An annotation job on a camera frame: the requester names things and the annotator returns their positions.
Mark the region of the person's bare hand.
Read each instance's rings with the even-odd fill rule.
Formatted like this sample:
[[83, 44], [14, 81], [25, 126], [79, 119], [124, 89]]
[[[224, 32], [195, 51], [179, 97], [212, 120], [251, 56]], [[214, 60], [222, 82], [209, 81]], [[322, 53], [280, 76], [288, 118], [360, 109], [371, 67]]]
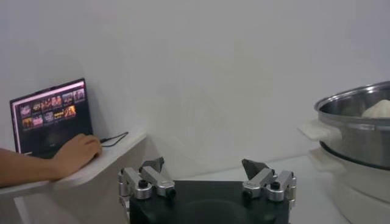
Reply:
[[85, 134], [73, 137], [51, 159], [51, 180], [70, 176], [101, 153], [102, 145], [97, 137]]

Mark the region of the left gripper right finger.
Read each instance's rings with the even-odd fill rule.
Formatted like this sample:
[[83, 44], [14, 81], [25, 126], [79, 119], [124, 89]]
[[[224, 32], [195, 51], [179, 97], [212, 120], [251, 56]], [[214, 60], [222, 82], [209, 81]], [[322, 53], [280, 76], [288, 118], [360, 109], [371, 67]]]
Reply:
[[292, 171], [283, 170], [276, 173], [265, 163], [243, 159], [247, 181], [243, 182], [243, 198], [251, 201], [255, 198], [266, 197], [272, 202], [296, 202], [296, 176]]

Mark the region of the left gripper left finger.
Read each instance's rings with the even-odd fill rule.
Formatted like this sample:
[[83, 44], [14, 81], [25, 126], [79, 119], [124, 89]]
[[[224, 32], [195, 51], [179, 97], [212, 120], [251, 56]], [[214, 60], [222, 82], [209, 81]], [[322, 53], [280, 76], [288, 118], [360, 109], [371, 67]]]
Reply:
[[155, 191], [158, 196], [174, 198], [175, 182], [161, 174], [164, 163], [164, 158], [159, 157], [145, 161], [138, 169], [121, 169], [118, 172], [119, 196], [125, 199], [134, 197], [137, 200], [147, 200]]

